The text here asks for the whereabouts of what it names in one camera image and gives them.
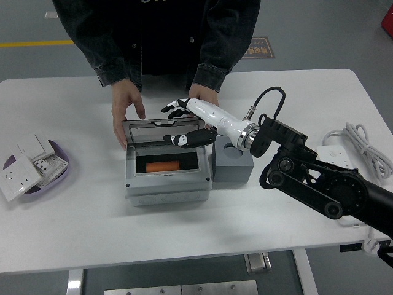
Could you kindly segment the person's left hand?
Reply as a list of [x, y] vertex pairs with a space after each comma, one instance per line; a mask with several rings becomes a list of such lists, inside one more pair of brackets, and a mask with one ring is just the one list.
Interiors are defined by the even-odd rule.
[[214, 89], [199, 84], [191, 85], [188, 98], [197, 98], [216, 106], [219, 105], [218, 93]]

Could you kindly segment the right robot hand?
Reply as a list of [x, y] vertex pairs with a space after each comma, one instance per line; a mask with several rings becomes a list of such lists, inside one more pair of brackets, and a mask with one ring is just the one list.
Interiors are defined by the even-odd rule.
[[251, 143], [247, 142], [251, 132], [258, 131], [255, 123], [237, 119], [218, 106], [197, 98], [175, 100], [161, 111], [162, 113], [169, 112], [169, 119], [192, 113], [208, 125], [215, 127], [219, 135], [229, 137], [234, 147], [243, 151], [251, 146]]

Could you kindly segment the person's right hand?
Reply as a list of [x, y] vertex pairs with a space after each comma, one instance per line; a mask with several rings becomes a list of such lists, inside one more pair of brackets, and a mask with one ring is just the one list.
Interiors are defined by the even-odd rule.
[[122, 122], [126, 120], [126, 111], [133, 105], [140, 119], [146, 118], [142, 96], [137, 86], [130, 79], [123, 79], [111, 85], [112, 121], [114, 134], [123, 149], [126, 149], [126, 136]]

